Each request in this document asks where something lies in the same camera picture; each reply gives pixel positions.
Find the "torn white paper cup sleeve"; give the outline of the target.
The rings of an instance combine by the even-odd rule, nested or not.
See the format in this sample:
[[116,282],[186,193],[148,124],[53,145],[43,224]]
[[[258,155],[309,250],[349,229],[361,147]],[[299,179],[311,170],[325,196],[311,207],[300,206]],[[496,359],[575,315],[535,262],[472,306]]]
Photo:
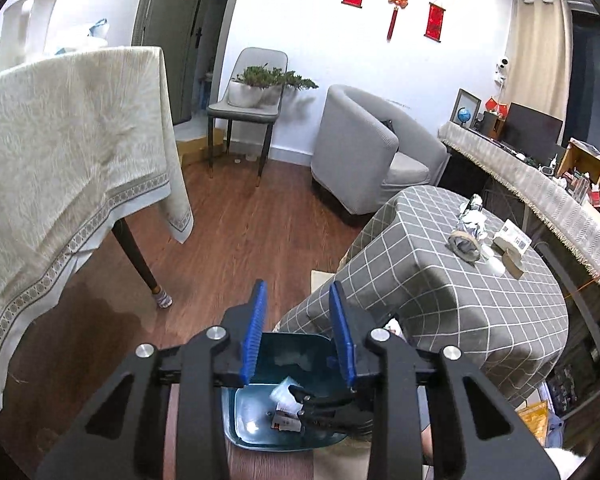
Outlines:
[[454,230],[448,238],[448,247],[468,263],[475,263],[481,258],[481,248],[478,240],[462,230]]

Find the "white torn packaging card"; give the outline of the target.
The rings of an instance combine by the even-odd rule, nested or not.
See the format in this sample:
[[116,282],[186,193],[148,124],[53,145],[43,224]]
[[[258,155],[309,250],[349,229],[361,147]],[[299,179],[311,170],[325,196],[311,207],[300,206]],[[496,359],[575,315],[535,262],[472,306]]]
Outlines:
[[271,416],[271,427],[277,431],[295,432],[298,434],[302,430],[298,413],[303,405],[298,402],[289,388],[298,386],[292,378],[285,378],[270,393],[270,400],[274,403],[274,412]]

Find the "brown cardboard roll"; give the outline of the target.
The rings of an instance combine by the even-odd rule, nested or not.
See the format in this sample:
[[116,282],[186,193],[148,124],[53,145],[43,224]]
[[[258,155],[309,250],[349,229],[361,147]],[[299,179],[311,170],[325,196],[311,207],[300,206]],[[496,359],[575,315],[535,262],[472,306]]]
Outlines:
[[502,255],[502,263],[507,272],[515,279],[520,280],[524,275],[524,265],[521,258],[512,254],[509,250]]

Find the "white QR code leaflet box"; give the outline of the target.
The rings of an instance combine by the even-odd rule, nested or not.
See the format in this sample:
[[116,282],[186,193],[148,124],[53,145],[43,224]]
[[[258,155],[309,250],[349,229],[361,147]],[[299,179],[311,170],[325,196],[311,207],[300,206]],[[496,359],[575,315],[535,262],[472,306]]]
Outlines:
[[493,241],[503,252],[510,252],[519,258],[522,258],[531,246],[531,238],[510,220],[506,220],[501,229],[494,234]]

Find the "dark teal trash bin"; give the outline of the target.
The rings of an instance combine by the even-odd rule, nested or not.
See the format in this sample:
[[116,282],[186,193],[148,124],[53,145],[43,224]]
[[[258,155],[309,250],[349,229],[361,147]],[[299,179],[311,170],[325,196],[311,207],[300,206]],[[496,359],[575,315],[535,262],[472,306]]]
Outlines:
[[372,407],[346,387],[332,341],[315,334],[265,333],[249,385],[222,390],[225,437],[258,452],[302,452],[366,438]]

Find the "grey checkered tablecloth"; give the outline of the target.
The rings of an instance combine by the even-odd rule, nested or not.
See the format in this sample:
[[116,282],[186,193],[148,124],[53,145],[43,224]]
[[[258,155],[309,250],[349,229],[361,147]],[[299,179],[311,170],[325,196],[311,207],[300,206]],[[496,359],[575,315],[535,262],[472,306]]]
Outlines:
[[448,238],[466,202],[431,185],[399,192],[364,226],[334,278],[377,325],[395,318],[424,350],[454,344],[519,405],[562,355],[568,310],[534,250],[524,254],[520,278],[452,252]]

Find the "cardboard box on floor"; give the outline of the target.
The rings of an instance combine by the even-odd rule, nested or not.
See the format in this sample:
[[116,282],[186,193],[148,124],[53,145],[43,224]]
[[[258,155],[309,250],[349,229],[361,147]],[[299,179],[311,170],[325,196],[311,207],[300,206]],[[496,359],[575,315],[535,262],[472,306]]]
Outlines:
[[[178,158],[181,167],[192,164],[193,162],[202,162],[209,157],[208,136],[192,140],[177,140]],[[221,128],[213,129],[212,155],[220,156],[225,150],[225,130]]]

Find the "black handbag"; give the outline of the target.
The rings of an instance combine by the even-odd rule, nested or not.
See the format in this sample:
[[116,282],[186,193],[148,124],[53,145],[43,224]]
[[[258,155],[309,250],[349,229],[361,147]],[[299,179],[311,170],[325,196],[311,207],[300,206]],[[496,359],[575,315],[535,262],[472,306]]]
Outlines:
[[381,123],[391,132],[394,131],[393,122],[391,119],[382,120]]

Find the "framed picture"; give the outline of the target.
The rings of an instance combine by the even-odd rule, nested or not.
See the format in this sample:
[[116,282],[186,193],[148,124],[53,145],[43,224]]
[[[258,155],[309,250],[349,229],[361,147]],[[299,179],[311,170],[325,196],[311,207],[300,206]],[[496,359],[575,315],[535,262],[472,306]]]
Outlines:
[[450,121],[471,129],[475,125],[480,105],[479,98],[464,89],[458,90]]

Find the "black monitor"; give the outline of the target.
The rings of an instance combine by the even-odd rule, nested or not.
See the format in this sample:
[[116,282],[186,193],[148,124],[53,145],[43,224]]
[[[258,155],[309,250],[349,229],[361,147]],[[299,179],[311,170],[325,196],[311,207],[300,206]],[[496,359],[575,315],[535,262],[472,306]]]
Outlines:
[[517,103],[510,104],[500,141],[539,162],[554,154],[562,120]]

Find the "wooden desk organizer box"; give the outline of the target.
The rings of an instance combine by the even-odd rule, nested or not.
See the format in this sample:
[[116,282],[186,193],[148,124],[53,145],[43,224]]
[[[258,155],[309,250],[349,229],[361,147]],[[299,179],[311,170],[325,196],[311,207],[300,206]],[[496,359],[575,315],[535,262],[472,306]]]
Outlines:
[[600,152],[591,144],[571,138],[556,176],[561,177],[565,172],[571,177],[588,174],[591,182],[600,187]]

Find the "potted green plant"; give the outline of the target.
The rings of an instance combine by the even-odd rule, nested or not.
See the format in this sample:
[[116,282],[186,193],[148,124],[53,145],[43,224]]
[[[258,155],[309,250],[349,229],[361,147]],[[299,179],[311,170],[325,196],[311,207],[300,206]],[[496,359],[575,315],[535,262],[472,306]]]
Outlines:
[[298,75],[294,70],[279,67],[253,65],[246,67],[230,80],[227,87],[227,103],[234,107],[257,107],[270,90],[315,90],[318,85],[310,78]]

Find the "beige curtain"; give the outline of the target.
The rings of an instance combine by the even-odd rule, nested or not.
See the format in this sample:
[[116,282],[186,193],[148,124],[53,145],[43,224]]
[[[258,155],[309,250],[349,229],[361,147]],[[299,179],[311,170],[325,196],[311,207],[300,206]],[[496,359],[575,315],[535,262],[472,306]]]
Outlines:
[[572,69],[568,0],[514,0],[502,100],[565,120]]

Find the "dark green door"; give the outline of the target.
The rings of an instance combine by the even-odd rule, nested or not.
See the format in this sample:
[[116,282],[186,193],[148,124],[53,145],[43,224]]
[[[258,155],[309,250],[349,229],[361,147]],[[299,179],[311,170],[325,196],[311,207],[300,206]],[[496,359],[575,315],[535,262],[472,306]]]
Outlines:
[[162,49],[175,125],[193,113],[199,45],[210,42],[206,27],[222,23],[227,0],[140,0],[131,44]]

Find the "white kettle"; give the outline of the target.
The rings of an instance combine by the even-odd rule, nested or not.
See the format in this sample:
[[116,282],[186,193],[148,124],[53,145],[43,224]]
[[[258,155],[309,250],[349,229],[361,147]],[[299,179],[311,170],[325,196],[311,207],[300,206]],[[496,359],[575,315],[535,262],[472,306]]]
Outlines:
[[57,0],[17,0],[3,14],[0,72],[43,53]]

